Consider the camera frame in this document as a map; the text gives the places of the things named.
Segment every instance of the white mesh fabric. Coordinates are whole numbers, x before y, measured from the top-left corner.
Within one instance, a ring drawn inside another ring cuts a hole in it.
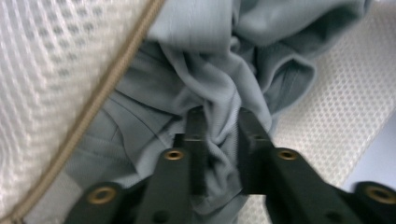
[[[0,2],[0,219],[45,172],[148,1]]]
[[[302,152],[341,186],[396,106],[396,2],[373,2],[368,16],[318,61],[314,89],[277,127],[274,142]],[[239,223],[268,223],[251,196]]]
[[[60,224],[82,193],[82,188],[60,172],[46,194],[23,219],[26,224]]]

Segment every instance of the wrinkled fabric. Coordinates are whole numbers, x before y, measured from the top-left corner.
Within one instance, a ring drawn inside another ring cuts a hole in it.
[[[364,0],[168,0],[68,173],[84,188],[104,180],[130,186],[152,173],[173,135],[183,132],[187,111],[203,105],[211,166],[203,168],[207,195],[191,200],[192,223],[235,223],[246,200],[236,170],[240,107],[272,131],[315,81],[315,58],[367,6]],[[86,166],[92,169],[78,175]]]

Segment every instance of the black metal bracket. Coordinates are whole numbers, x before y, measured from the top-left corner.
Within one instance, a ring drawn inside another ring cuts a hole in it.
[[[277,148],[250,111],[238,120],[238,169],[243,194],[266,195],[274,224],[396,223],[396,192],[359,183],[346,193],[324,182],[295,150]],[[129,189],[110,182],[87,189],[66,224],[190,223],[191,195],[205,194],[206,123],[201,107],[192,109],[185,134],[158,159],[154,174]]]

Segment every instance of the gray cloth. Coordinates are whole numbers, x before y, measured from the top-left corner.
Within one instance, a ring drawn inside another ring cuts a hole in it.
[[[238,195],[235,167],[239,108],[253,111],[267,131],[274,129],[273,121],[312,86],[315,57],[367,5],[168,0],[68,173],[84,188],[103,180],[135,183],[152,173],[159,153],[182,131],[186,112],[203,105],[212,165],[205,168],[207,195],[191,200],[192,222],[235,223],[246,200]]]

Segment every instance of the screw hole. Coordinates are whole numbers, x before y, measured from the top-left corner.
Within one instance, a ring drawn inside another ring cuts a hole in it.
[[[169,220],[169,213],[167,211],[158,211],[152,216],[155,223],[165,223]]]
[[[114,199],[116,191],[110,187],[95,189],[88,195],[88,202],[93,204],[108,203]]]
[[[279,152],[278,156],[285,161],[294,161],[297,159],[297,153],[290,150],[283,150]]]
[[[328,218],[332,223],[343,223],[343,217],[336,212],[327,213],[326,218]]]
[[[366,194],[373,200],[379,203],[395,204],[396,196],[387,189],[382,189],[376,186],[369,186],[366,189]]]
[[[183,158],[184,154],[181,151],[178,150],[172,150],[172,151],[168,151],[165,154],[165,158],[169,161],[178,161],[181,158]]]

